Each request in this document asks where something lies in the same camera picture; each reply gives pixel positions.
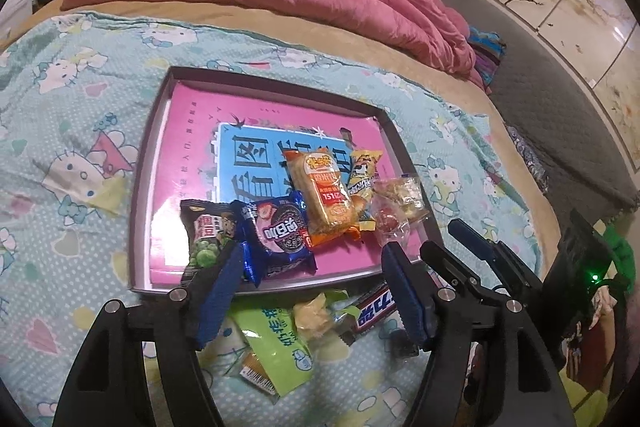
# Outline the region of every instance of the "silver bolt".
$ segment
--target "silver bolt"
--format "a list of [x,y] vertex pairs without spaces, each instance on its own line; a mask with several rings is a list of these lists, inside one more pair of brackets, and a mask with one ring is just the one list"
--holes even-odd
[[169,298],[174,302],[184,301],[187,298],[187,290],[184,288],[174,288],[169,293]]
[[104,305],[104,311],[107,313],[115,313],[120,309],[120,303],[118,301],[109,301]]
[[438,297],[443,301],[450,302],[456,298],[456,293],[451,288],[440,288],[438,290]]
[[507,309],[511,313],[520,313],[522,311],[522,304],[511,299],[510,301],[507,301]]

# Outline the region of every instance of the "green pea image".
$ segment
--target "green pea image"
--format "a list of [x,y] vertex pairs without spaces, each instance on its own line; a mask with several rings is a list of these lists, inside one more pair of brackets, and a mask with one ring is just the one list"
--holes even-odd
[[198,265],[203,268],[208,268],[209,266],[213,266],[218,259],[218,252],[205,249],[200,250],[196,256],[196,260],[198,261]]

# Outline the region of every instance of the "yellow snack package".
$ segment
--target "yellow snack package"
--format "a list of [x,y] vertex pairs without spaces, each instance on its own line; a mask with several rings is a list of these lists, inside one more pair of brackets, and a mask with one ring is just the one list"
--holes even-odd
[[369,212],[369,204],[373,196],[371,179],[376,173],[376,163],[378,163],[382,154],[382,151],[370,151],[368,149],[358,149],[351,152],[353,166],[351,167],[347,190],[358,213],[361,230],[376,229],[376,222]]
[[285,151],[284,157],[294,187],[305,197],[313,245],[322,242],[318,236],[336,237],[357,223],[358,213],[329,149]]

